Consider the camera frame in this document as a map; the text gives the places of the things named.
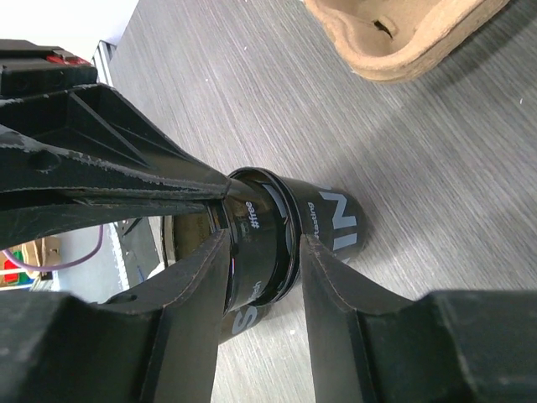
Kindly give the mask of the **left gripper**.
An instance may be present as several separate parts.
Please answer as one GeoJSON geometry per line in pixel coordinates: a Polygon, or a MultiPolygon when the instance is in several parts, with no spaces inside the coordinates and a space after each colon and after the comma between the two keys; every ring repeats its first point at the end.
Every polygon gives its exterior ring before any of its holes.
{"type": "Polygon", "coordinates": [[[45,182],[52,188],[188,201],[227,194],[227,176],[184,151],[118,91],[95,83],[97,69],[67,50],[2,39],[1,124],[14,135],[4,147],[59,159],[45,182]]]}

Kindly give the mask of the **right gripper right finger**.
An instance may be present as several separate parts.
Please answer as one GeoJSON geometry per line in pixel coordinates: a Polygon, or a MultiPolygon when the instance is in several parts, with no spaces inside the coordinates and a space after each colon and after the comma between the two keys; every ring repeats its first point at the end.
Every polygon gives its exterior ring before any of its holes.
{"type": "Polygon", "coordinates": [[[440,290],[417,301],[300,242],[319,402],[533,402],[536,294],[440,290]]]}

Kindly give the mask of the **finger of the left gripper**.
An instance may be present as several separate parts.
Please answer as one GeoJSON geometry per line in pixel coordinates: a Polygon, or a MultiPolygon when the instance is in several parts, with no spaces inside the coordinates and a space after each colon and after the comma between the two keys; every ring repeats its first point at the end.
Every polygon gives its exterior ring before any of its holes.
{"type": "Polygon", "coordinates": [[[128,218],[201,212],[206,205],[204,201],[104,199],[16,207],[1,211],[1,248],[8,249],[38,238],[128,218]]]}

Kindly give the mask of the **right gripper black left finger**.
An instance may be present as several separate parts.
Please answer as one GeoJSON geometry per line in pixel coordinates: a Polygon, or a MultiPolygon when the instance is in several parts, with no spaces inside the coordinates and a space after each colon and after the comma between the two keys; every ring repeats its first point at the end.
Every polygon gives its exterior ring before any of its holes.
{"type": "Polygon", "coordinates": [[[207,402],[230,237],[104,304],[59,292],[1,296],[4,402],[207,402]]]}

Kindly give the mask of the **black paper coffee cup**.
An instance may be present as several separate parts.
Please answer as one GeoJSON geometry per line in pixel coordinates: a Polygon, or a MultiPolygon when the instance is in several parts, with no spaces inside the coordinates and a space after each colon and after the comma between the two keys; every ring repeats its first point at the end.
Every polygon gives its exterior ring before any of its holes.
{"type": "Polygon", "coordinates": [[[362,250],[367,217],[359,202],[343,190],[272,174],[274,187],[289,204],[297,233],[316,237],[348,264],[362,250]]]}

